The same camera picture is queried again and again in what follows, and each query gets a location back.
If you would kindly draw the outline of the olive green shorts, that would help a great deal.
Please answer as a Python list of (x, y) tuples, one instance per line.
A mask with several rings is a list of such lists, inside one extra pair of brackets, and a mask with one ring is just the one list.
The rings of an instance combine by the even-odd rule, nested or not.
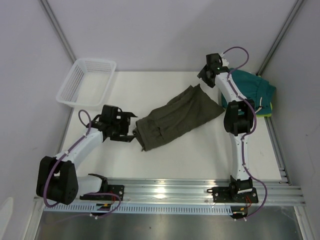
[(190, 85), (166, 105), (137, 120), (132, 133), (141, 150), (150, 151), (206, 124), (223, 112), (223, 107), (212, 100), (199, 84)]

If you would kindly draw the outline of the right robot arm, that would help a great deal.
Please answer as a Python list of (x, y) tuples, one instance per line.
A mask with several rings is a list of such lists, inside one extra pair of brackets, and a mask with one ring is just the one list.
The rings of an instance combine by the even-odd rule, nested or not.
[(248, 139), (256, 129), (254, 101), (242, 94), (227, 66), (218, 53), (206, 55), (206, 64), (197, 77), (209, 87), (218, 87), (227, 102), (223, 126), (229, 134), (232, 150), (232, 171), (228, 187), (213, 187), (213, 201), (232, 203), (244, 201), (253, 193), (253, 179), (249, 174)]

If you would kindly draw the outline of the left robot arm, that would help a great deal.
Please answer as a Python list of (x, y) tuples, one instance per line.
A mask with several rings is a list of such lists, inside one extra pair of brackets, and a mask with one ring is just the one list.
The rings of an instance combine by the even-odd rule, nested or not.
[(39, 164), (36, 194), (46, 207), (58, 204), (69, 205), (76, 198), (103, 200), (117, 198), (110, 192), (108, 179), (102, 175), (89, 173), (77, 176), (77, 169), (88, 155), (107, 139), (130, 143), (135, 137), (129, 134), (131, 119), (135, 114), (120, 107), (104, 105), (100, 114), (89, 117), (81, 137), (68, 149), (55, 156), (45, 156)]

